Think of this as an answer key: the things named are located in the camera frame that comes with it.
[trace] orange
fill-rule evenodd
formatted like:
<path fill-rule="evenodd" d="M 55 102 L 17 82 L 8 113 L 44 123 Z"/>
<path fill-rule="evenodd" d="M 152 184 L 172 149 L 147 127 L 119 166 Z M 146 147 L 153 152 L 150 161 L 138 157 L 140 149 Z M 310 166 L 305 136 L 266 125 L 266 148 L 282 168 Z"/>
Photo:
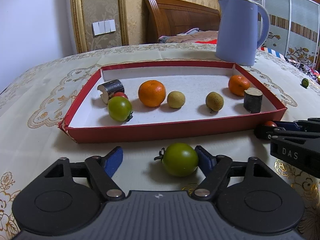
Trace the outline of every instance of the orange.
<path fill-rule="evenodd" d="M 145 106 L 159 106 L 165 100 L 165 96 L 165 87 L 157 80 L 148 80 L 139 87 L 138 97 Z"/>
<path fill-rule="evenodd" d="M 231 93 L 243 97 L 244 91 L 250 87 L 250 81 L 243 76 L 234 75 L 229 79 L 228 88 Z"/>

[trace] kettle spout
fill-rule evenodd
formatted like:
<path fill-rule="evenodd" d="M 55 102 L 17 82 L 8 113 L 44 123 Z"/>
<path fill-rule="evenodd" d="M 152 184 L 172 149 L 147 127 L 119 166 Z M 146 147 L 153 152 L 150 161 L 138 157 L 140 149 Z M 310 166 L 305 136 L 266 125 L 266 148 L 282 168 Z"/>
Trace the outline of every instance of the kettle spout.
<path fill-rule="evenodd" d="M 224 11 L 227 7 L 229 0 L 218 0 L 218 3 L 220 5 L 221 11 Z"/>

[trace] white switch panel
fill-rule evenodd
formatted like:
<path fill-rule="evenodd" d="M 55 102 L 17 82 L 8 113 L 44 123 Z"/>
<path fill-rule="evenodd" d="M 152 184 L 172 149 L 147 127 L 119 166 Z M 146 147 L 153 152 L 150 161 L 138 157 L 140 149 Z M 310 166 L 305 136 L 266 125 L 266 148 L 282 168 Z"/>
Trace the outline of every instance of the white switch panel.
<path fill-rule="evenodd" d="M 100 35 L 116 31 L 115 20 L 107 20 L 92 23 L 93 35 Z"/>

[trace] wooden headboard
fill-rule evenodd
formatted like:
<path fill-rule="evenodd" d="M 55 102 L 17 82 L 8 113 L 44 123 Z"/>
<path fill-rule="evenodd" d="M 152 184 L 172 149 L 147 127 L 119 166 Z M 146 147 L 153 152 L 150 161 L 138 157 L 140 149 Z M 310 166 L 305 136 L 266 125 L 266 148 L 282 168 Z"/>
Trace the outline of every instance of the wooden headboard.
<path fill-rule="evenodd" d="M 192 28 L 219 30 L 218 10 L 183 0 L 144 1 L 149 10 L 147 43 L 158 43 L 160 36 L 174 36 Z"/>

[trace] red cloth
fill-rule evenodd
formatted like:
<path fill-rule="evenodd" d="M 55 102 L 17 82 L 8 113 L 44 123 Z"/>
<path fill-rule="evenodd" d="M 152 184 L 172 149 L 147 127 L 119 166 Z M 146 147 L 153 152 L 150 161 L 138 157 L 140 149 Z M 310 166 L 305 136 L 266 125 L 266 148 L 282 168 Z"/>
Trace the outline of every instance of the red cloth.
<path fill-rule="evenodd" d="M 196 41 L 196 43 L 217 44 L 217 40 L 212 40 L 212 41 Z"/>

